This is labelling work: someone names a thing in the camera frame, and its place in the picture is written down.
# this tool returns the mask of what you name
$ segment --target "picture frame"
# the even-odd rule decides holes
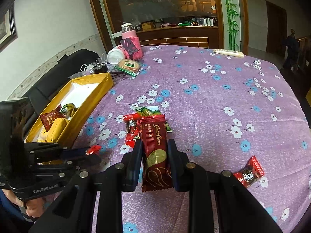
[[[3,18],[0,18],[0,52],[15,38],[14,5],[12,5]]]

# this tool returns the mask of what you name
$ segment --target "floral tablecloth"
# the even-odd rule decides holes
[[[311,137],[299,102],[278,69],[255,58],[212,50],[143,47],[142,69],[105,95],[74,147],[102,146],[101,170],[121,161],[123,115],[137,106],[159,106],[178,150],[208,171],[236,172],[255,155],[265,176],[248,189],[284,233],[310,204]],[[123,232],[187,232],[188,194],[174,189],[122,194]]]

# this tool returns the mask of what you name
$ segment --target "wooden door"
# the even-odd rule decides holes
[[[286,47],[282,41],[287,38],[287,14],[286,10],[271,3],[267,3],[268,13],[268,37],[266,52],[285,56]]]

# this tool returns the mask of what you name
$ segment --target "green snack package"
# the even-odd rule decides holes
[[[158,106],[148,106],[148,107],[137,107],[135,108],[136,112],[143,116],[156,116],[161,115],[162,113],[159,110]],[[173,132],[167,121],[165,121],[166,132]]]

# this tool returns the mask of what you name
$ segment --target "silver bolt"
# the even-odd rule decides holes
[[[115,166],[117,169],[122,169],[124,167],[123,163],[117,163]]]
[[[81,178],[86,178],[88,175],[89,175],[89,173],[87,171],[80,172],[80,174],[79,174],[79,176]]]
[[[232,173],[228,170],[224,170],[224,171],[222,171],[222,175],[225,177],[230,177],[232,175]]]
[[[186,164],[186,167],[189,169],[193,169],[193,168],[195,168],[195,163],[189,162]]]

